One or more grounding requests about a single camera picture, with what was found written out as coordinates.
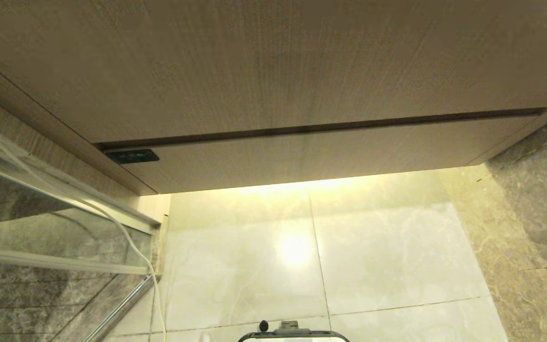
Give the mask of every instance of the glass panel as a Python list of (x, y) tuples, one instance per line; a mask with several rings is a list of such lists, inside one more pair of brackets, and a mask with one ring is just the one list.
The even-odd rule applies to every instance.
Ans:
[[(126, 228), (150, 255), (151, 236)], [(0, 177), (0, 249), (146, 266), (119, 228), (106, 218)]]

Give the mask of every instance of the electrical cord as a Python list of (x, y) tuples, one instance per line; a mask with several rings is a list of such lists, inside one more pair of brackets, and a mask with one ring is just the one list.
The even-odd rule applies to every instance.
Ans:
[(159, 292), (158, 281), (156, 280), (156, 272), (153, 269), (153, 265), (151, 264), (149, 259), (147, 257), (145, 257), (143, 255), (143, 253), (141, 253), (141, 251), (139, 251), (139, 249), (136, 247), (136, 245), (134, 244), (134, 241), (132, 241), (132, 238), (130, 238), (130, 234), (128, 234), (128, 232), (126, 231), (126, 228), (124, 228), (124, 226), (117, 219), (115, 219), (113, 216), (111, 216), (111, 214), (106, 212), (106, 210), (104, 210), (104, 209), (102, 209), (102, 208), (100, 208), (100, 207), (98, 207), (98, 206), (96, 206), (92, 203), (89, 203), (89, 202), (87, 202), (83, 199), (79, 199), (78, 197), (72, 195), (71, 193), (68, 193), (64, 190), (59, 189), (57, 186), (55, 186), (55, 184), (52, 184), (51, 182), (45, 180), (43, 177), (41, 177), (39, 174), (37, 174), (35, 171), (33, 171), (25, 162), (20, 160), (20, 158), (18, 158), (14, 153), (12, 153), (12, 151), (9, 150), (7, 148), (7, 146), (4, 145), (2, 142), (0, 142), (0, 150), (3, 151), (9, 158), (11, 158), (15, 163), (17, 163), (17, 165), (19, 167), (24, 169), (24, 171), (26, 171), (33, 178), (36, 178), (38, 181), (41, 181), (41, 182), (44, 182), (45, 184), (50, 185), (54, 189), (58, 189), (61, 193), (65, 194), (66, 196), (70, 197), (71, 199), (74, 199), (74, 200), (76, 200), (76, 201), (78, 201), (78, 202), (80, 202), (80, 203), (82, 203), (86, 206), (89, 206), (90, 208), (93, 208), (94, 210), (102, 213), (104, 216), (106, 216), (108, 219), (110, 219), (110, 221), (115, 223), (115, 225), (123, 232), (123, 235), (126, 237), (126, 240), (128, 240), (128, 243), (130, 244), (130, 247), (132, 247), (132, 249), (141, 258), (143, 258), (143, 260), (145, 260), (145, 262), (147, 263), (147, 266), (149, 268), (149, 272), (150, 272), (151, 277), (153, 279), (153, 286), (154, 286), (156, 301), (158, 301), (158, 303), (160, 304), (159, 305), (159, 309), (160, 309), (159, 311), (160, 311), (161, 326), (163, 327), (163, 331), (162, 331), (163, 332), (163, 342), (166, 342), (166, 321), (164, 319), (164, 314), (163, 314), (164, 308), (161, 305), (161, 297), (160, 297), (160, 292)]

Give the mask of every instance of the white cable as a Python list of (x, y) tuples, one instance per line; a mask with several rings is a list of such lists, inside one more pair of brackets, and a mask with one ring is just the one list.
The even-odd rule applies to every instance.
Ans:
[(161, 326), (163, 327), (163, 342), (166, 342), (166, 321), (164, 319), (164, 314), (163, 314), (163, 310), (164, 308), (161, 306), (161, 298), (160, 298), (160, 292), (159, 292), (159, 284), (158, 284), (158, 281), (156, 280), (156, 272), (155, 270), (153, 269), (153, 265), (151, 264), (151, 262), (149, 261), (149, 259), (147, 257), (145, 257), (143, 255), (143, 253), (141, 253), (141, 251), (139, 251), (139, 249), (136, 247), (136, 245), (134, 244), (134, 241), (132, 241), (132, 238), (130, 238), (130, 234), (128, 234), (128, 232), (126, 231), (126, 229), (123, 227), (123, 225), (117, 220), (115, 219), (113, 216), (111, 216), (108, 212), (106, 212), (106, 210), (92, 204), (92, 203), (89, 203), (83, 199), (79, 199), (78, 197), (72, 195), (71, 193), (68, 193), (62, 189), (59, 189), (57, 186), (55, 186), (55, 184), (52, 184), (51, 182), (45, 180), (43, 177), (41, 177), (39, 174), (37, 174), (35, 171), (33, 171), (25, 162), (23, 162), (22, 160), (20, 160), (20, 158), (18, 158), (14, 153), (12, 153), (6, 145), (2, 144), (0, 142), (0, 150), (2, 150), (8, 157), (10, 157), (15, 163), (17, 163), (17, 165), (19, 167), (21, 167), (22, 169), (24, 169), (24, 171), (28, 172), (30, 175), (32, 175), (34, 178), (36, 178), (37, 180), (41, 181), (41, 182), (44, 182), (45, 184), (48, 184), (50, 185), (52, 188), (54, 189), (58, 189), (60, 192), (62, 192), (63, 194), (65, 194), (66, 196), (84, 204), (84, 205), (87, 205), (89, 206), (90, 208), (93, 208), (94, 210), (97, 210), (98, 212), (101, 212), (102, 214), (104, 214), (108, 219), (110, 219), (111, 221), (113, 221), (113, 223), (115, 223), (115, 225), (123, 232), (124, 236), (126, 236), (126, 240), (128, 240), (128, 243), (130, 243), (130, 247), (132, 247), (132, 249), (134, 249), (134, 251), (141, 257), (143, 258), (146, 262), (147, 262), (147, 266), (149, 268), (149, 272), (151, 273), (151, 277), (153, 279), (153, 286), (154, 286), (154, 292), (155, 292), (155, 295), (156, 295), (156, 301), (158, 301), (159, 303), (159, 311), (160, 311), (160, 319), (161, 319)]

